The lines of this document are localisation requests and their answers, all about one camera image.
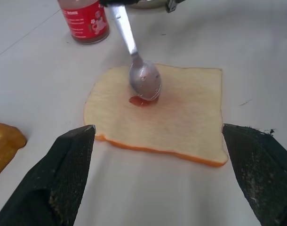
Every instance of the spoon handle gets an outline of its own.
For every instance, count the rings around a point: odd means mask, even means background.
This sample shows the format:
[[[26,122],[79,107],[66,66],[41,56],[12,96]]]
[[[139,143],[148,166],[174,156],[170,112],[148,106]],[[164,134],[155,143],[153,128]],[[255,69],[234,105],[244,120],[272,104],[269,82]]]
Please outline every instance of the spoon handle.
[[[138,53],[126,12],[126,7],[124,5],[109,5],[109,9],[114,17],[116,26],[125,41],[130,55],[134,57],[134,55],[137,55]]]

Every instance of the metal spoon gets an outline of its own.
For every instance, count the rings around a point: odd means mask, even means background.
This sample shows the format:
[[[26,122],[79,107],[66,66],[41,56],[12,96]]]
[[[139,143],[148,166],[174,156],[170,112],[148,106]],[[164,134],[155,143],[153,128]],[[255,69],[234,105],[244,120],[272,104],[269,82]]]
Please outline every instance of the metal spoon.
[[[161,92],[160,74],[154,64],[144,61],[138,54],[125,6],[109,5],[109,9],[132,57],[129,70],[132,89],[142,99],[156,99]]]

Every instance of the jar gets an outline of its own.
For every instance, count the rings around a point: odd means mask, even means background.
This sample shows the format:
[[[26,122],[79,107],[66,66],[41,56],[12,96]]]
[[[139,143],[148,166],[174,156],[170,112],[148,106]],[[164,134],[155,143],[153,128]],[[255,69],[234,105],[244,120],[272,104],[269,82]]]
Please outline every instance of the jar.
[[[90,44],[109,35],[109,24],[104,7],[98,0],[58,0],[72,37]]]

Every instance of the table surface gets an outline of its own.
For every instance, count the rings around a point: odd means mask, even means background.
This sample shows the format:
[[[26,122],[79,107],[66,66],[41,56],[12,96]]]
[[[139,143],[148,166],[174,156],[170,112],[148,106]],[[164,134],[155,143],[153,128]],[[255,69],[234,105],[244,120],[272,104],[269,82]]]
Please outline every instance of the table surface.
[[[287,149],[287,0],[187,0],[174,13],[129,12],[144,59],[223,68],[223,121],[275,129]],[[0,209],[55,139],[83,125],[83,106],[108,68],[130,65],[110,36],[80,45],[55,0],[0,0],[0,122],[28,143],[0,174]],[[94,143],[76,226],[259,226],[231,162],[211,168]]]

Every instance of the orange crust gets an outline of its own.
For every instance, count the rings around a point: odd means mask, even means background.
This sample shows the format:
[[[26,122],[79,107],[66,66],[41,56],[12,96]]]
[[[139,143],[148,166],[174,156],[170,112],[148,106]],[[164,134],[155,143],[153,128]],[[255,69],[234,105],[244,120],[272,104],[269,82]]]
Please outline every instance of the orange crust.
[[[227,162],[215,162],[215,161],[210,161],[210,160],[206,160],[206,159],[201,159],[201,158],[197,158],[197,157],[193,157],[193,156],[189,156],[189,155],[185,155],[185,154],[180,154],[180,153],[176,153],[176,152],[170,152],[170,151],[158,151],[155,149],[151,149],[151,148],[147,148],[147,147],[134,147],[134,146],[128,146],[122,143],[118,143],[115,142],[113,140],[108,140],[104,135],[96,135],[95,136],[96,140],[100,140],[100,141],[108,141],[111,145],[116,146],[116,147],[120,147],[123,149],[129,149],[129,150],[134,150],[134,151],[144,151],[144,152],[151,152],[151,153],[159,153],[159,154],[170,154],[170,155],[174,155],[178,158],[181,159],[186,159],[186,160],[190,160],[190,161],[195,161],[195,162],[199,162],[208,166],[213,166],[213,167],[220,167],[225,165],[225,163]]]

